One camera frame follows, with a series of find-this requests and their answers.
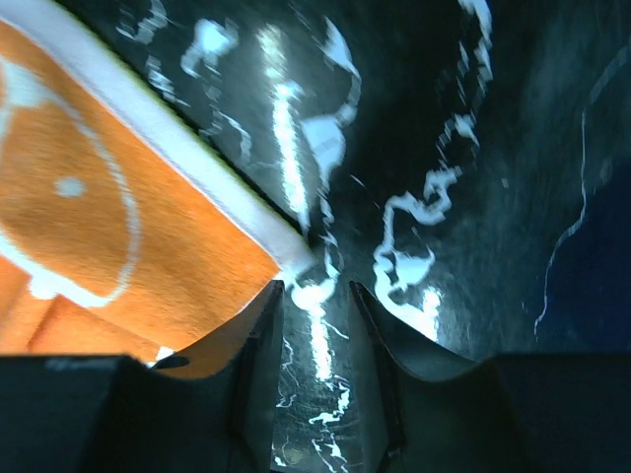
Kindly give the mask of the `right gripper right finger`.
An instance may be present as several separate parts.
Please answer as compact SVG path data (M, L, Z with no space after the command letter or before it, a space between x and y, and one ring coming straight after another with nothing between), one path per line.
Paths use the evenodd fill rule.
M476 363L349 286L352 374L369 472L626 472L626 354Z

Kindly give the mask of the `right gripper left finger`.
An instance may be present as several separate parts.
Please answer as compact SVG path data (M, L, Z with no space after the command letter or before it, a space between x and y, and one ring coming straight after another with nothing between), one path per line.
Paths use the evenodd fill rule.
M284 286L147 366L124 355L5 356L5 472L266 472Z

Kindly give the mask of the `orange floral towel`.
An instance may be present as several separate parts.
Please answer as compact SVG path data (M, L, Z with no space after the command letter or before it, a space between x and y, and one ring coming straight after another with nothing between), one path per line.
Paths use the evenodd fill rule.
M186 348L312 254L53 1L1 5L1 351Z

